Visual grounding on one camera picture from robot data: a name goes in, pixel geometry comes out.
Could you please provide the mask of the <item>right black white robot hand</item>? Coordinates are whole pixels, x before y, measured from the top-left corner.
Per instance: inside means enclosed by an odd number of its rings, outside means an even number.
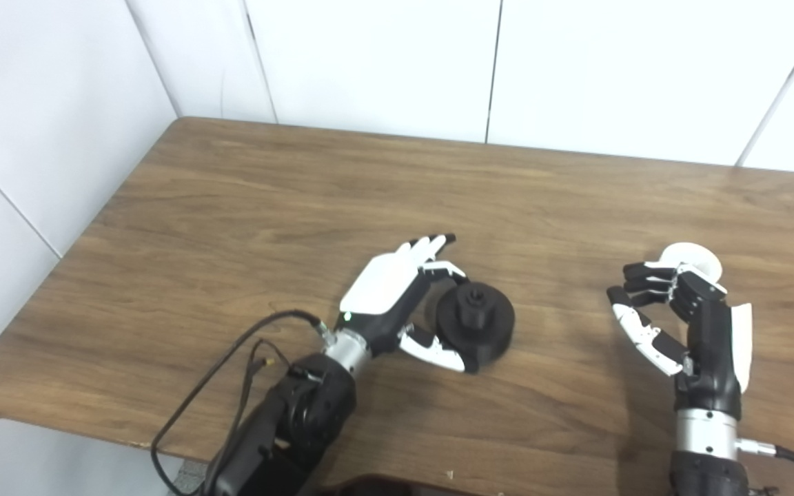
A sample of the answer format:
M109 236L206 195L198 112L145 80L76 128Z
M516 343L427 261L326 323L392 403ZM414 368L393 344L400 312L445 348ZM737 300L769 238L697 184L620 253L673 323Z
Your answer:
M623 266L623 285L606 290L615 320L639 351L674 379L675 411L706 409L742 417L752 351L752 307L731 307L716 276L687 262ZM686 323L680 342L640 310L665 304Z

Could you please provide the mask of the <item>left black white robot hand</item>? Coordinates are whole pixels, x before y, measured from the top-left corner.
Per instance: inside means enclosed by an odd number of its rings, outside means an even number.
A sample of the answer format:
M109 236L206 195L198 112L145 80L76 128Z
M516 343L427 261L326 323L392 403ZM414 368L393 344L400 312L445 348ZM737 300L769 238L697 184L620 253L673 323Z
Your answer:
M459 351L411 320L436 282L469 282L454 263L438 258L454 241L451 233L423 236L373 257L341 298L334 341L325 355L352 375L366 361L397 349L425 363L469 373L471 367Z

